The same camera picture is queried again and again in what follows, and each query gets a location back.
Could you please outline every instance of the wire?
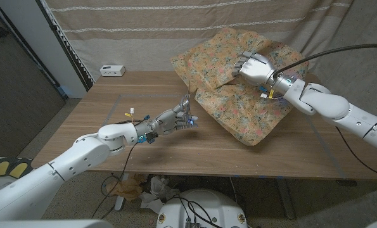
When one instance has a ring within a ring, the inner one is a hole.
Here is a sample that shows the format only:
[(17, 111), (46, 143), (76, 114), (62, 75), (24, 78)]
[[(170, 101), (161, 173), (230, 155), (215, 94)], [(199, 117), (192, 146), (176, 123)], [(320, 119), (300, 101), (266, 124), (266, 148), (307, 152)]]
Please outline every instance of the wire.
[(135, 145), (133, 145), (133, 147), (132, 147), (131, 150), (129, 151), (129, 154), (127, 155), (127, 158), (126, 158), (126, 161), (125, 161), (125, 165), (124, 165), (124, 169), (123, 169), (122, 173), (120, 174), (120, 177), (119, 177), (118, 182), (113, 186), (113, 188), (111, 189), (111, 191), (109, 191), (109, 193), (106, 194), (105, 197), (101, 200), (101, 202), (99, 203), (99, 205), (98, 205), (97, 208), (95, 209), (93, 215), (91, 216), (92, 219), (94, 218), (94, 216), (95, 216), (95, 214), (97, 213), (97, 211), (98, 211), (98, 209), (100, 208), (100, 206), (104, 203), (104, 201), (105, 201), (108, 197), (110, 197), (110, 194), (112, 193), (112, 191), (115, 189), (115, 187), (116, 187), (117, 184), (120, 182), (120, 180), (122, 180), (122, 178), (124, 177), (124, 173), (125, 173), (125, 169), (126, 169), (126, 164), (127, 164), (127, 162), (129, 161), (129, 157), (131, 156), (131, 153), (132, 153), (133, 148), (135, 148), (136, 145), (137, 145), (137, 143), (135, 143)]
[(190, 201), (189, 201), (188, 208), (189, 208), (190, 205), (192, 206), (191, 203), (195, 203), (196, 205), (198, 205), (198, 206), (199, 206), (199, 207), (205, 212), (205, 214), (207, 215), (209, 221), (212, 221), (212, 220), (211, 220), (211, 217), (210, 217), (209, 214), (208, 214), (208, 212), (207, 212), (207, 211), (206, 211), (201, 205), (199, 205), (197, 202), (190, 200)]
[(187, 211), (187, 208), (184, 206), (184, 203), (182, 202), (182, 199), (181, 198), (179, 198), (180, 199), (180, 201), (181, 201), (181, 204), (182, 204), (182, 206), (184, 207), (184, 210), (186, 211), (186, 213), (187, 213), (187, 217), (189, 218), (189, 220), (191, 221), (191, 218), (189, 217), (189, 215), (188, 215), (188, 211)]
[[(174, 198), (179, 198), (180, 200), (185, 200), (185, 201), (187, 201), (187, 202), (188, 202), (188, 208), (191, 210), (191, 212), (193, 212), (194, 215), (196, 215), (198, 218), (202, 219), (204, 222), (208, 223), (209, 225), (211, 225), (211, 226), (213, 226), (213, 227), (216, 227), (216, 228), (222, 228), (222, 227), (220, 227), (220, 226), (218, 226), (218, 225), (216, 225), (216, 224), (214, 224), (214, 223), (212, 222), (211, 217), (209, 216), (208, 212), (207, 212), (207, 211), (206, 211), (206, 210), (205, 210), (200, 204), (198, 204), (197, 202), (192, 201), (192, 200), (188, 200), (188, 199), (185, 199), (185, 198), (182, 198), (182, 197), (180, 197), (180, 196), (177, 196), (177, 197), (174, 196), (174, 197), (172, 197), (171, 199), (174, 199)], [(199, 207), (205, 212), (205, 214), (207, 215), (207, 217), (208, 217), (209, 220), (206, 220), (206, 219), (203, 218), (201, 215), (197, 214), (197, 213), (195, 212), (195, 209), (194, 209), (194, 206), (192, 205), (192, 203), (198, 205), (198, 206), (199, 206)]]
[(115, 208), (115, 205), (110, 210), (108, 210), (108, 212), (104, 214), (100, 219), (104, 219), (107, 215), (109, 215), (112, 212), (114, 208)]
[(115, 178), (115, 179), (117, 179), (119, 182), (122, 181), (116, 175), (114, 175), (113, 173), (111, 173), (111, 176), (105, 178), (105, 180), (102, 181), (102, 184), (101, 184), (101, 194), (103, 196), (106, 196), (106, 194), (102, 191), (102, 189), (104, 188), (105, 181), (108, 180), (109, 178), (112, 178), (112, 177)]
[(350, 152), (352, 152), (353, 156), (355, 157), (355, 159), (357, 159), (357, 161), (359, 161), (361, 164), (363, 164), (365, 167), (367, 167), (368, 169), (370, 169), (371, 171), (373, 171), (374, 173), (377, 174), (377, 171), (371, 167), (369, 167), (368, 165), (366, 165), (362, 160), (360, 160), (360, 158), (357, 157), (357, 155), (353, 152), (352, 148), (350, 148), (350, 146), (348, 145), (346, 139), (343, 137), (343, 134), (342, 132), (340, 132), (340, 129), (338, 127), (336, 127), (336, 129), (338, 130), (340, 136), (342, 137), (343, 139), (343, 142), (345, 142), (347, 148), (350, 150)]
[[(195, 211), (194, 211), (194, 207), (190, 207), (190, 206), (192, 206), (192, 204), (191, 203), (195, 203), (194, 201), (190, 201), (190, 203), (188, 203), (188, 208), (196, 215), (196, 216), (198, 216), (198, 218), (200, 218), (200, 219), (202, 219), (204, 222), (206, 222), (206, 223), (208, 223), (209, 225), (211, 225), (211, 226), (213, 226), (213, 227), (216, 227), (216, 228), (222, 228), (222, 227), (220, 227), (220, 226), (218, 226), (218, 225), (216, 225), (216, 224), (214, 224), (211, 220), (210, 221), (207, 221), (205, 218), (203, 218), (201, 215), (199, 215), (199, 214), (197, 214)], [(207, 211), (205, 211), (203, 208), (202, 208), (202, 206), (200, 206), (201, 207), (201, 209), (208, 215), (208, 213), (207, 213)]]
[(286, 67), (283, 67), (279, 70), (276, 70), (272, 77), (274, 79), (277, 78), (278, 74), (285, 71), (285, 70), (288, 70), (290, 68), (293, 68), (301, 63), (305, 63), (306, 61), (309, 61), (309, 60), (312, 60), (314, 58), (318, 58), (320, 56), (324, 56), (324, 55), (327, 55), (327, 54), (331, 54), (331, 53), (337, 53), (337, 52), (340, 52), (340, 51), (348, 51), (348, 50), (353, 50), (353, 49), (362, 49), (362, 48), (377, 48), (377, 44), (359, 44), (359, 45), (353, 45), (353, 46), (346, 46), (346, 47), (339, 47), (339, 48), (336, 48), (336, 49), (332, 49), (332, 50), (327, 50), (327, 51), (323, 51), (321, 53), (317, 53), (317, 54), (313, 54), (312, 56), (309, 56), (309, 57), (306, 57), (300, 61), (297, 61), (291, 65), (288, 65)]
[(234, 189), (234, 185), (233, 185), (233, 182), (232, 182), (232, 177), (229, 177), (229, 180), (231, 181), (231, 184), (232, 184), (233, 193), (234, 193), (234, 200), (235, 200), (236, 203), (238, 203), (238, 197), (236, 196), (236, 190)]
[(142, 120), (125, 120), (125, 121), (117, 122), (114, 124), (127, 124), (127, 123), (133, 123), (133, 122), (142, 123), (143, 121)]

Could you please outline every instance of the trash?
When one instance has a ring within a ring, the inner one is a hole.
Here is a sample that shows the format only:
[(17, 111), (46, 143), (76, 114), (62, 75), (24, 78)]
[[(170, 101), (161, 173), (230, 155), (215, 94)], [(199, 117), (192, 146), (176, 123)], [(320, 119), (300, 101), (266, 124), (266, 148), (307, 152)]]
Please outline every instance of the trash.
[(180, 193), (180, 190), (171, 189), (167, 184), (169, 184), (169, 180), (164, 176), (152, 177), (150, 180), (151, 194), (144, 192), (139, 196), (142, 199), (141, 208), (149, 208), (158, 213), (164, 205), (160, 198), (169, 200)]
[(105, 188), (107, 192), (110, 192), (114, 185), (116, 185), (115, 189), (112, 191), (112, 194), (121, 196), (127, 201), (132, 201), (141, 195), (143, 188), (139, 185), (143, 182), (146, 182), (144, 175), (135, 174), (130, 176), (127, 180), (123, 180), (121, 182), (114, 181), (111, 184), (106, 185)]
[(142, 203), (140, 204), (140, 207), (141, 208), (148, 208), (148, 209), (151, 209), (152, 211), (156, 212), (156, 213), (159, 213), (160, 212), (160, 209), (162, 209), (164, 203), (160, 200), (160, 199), (157, 199), (155, 201), (152, 201), (150, 203)]
[(150, 203), (152, 202), (153, 200), (156, 200), (157, 197), (153, 194), (150, 194), (150, 193), (146, 193), (146, 192), (143, 192), (139, 198), (142, 199), (142, 203)]

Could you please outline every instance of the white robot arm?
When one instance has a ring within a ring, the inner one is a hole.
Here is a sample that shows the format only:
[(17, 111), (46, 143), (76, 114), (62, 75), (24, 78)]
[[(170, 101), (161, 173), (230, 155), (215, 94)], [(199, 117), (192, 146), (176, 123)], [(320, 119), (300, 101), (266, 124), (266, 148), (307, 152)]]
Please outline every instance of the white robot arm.
[(154, 120), (137, 125), (110, 124), (98, 133), (79, 137), (63, 154), (0, 190), (0, 221), (39, 219), (41, 215), (29, 213), (34, 211), (31, 209), (54, 194), (65, 181), (119, 154), (125, 143), (152, 143), (158, 135), (196, 127), (196, 119), (189, 113), (189, 96), (185, 96), (179, 105)]
[(307, 115), (319, 113), (332, 125), (348, 130), (377, 147), (377, 116), (331, 94), (319, 84), (305, 82), (294, 76), (279, 73), (275, 76), (272, 63), (264, 56), (245, 51), (234, 65), (233, 75), (242, 75), (252, 85), (265, 84), (284, 94), (294, 107)]

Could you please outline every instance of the wall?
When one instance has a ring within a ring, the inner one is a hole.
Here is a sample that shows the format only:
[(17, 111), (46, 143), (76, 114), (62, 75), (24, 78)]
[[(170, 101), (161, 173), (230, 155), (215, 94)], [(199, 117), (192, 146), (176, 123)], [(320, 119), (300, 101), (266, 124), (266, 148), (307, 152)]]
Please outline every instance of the wall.
[(70, 98), (82, 98), (86, 89), (35, 0), (3, 1), (0, 7)]
[[(377, 43), (377, 0), (354, 0), (326, 49)], [(312, 69), (334, 94), (377, 115), (377, 49), (323, 56)]]

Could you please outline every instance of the floor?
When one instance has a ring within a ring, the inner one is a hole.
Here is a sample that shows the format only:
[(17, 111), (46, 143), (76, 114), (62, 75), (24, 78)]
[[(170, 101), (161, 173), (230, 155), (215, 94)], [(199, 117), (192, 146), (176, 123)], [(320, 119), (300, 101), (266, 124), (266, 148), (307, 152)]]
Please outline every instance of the floor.
[[(66, 105), (21, 152), (20, 157), (33, 158), (61, 123), (75, 108), (79, 99), (68, 99)], [(110, 173), (84, 172), (64, 183), (45, 212), (44, 219), (89, 219), (99, 202), (102, 181)], [(204, 187), (230, 197), (233, 192), (227, 177), (170, 176), (170, 185), (181, 191)], [(365, 227), (377, 221), (377, 182), (358, 182), (357, 187), (341, 187), (334, 180), (287, 180), (297, 219), (284, 215), (274, 179), (234, 178), (248, 224), (255, 227)], [(95, 218), (114, 204), (108, 198)], [(114, 227), (155, 227), (157, 214), (140, 208), (140, 199), (127, 202), (121, 212), (112, 211), (105, 220)]]

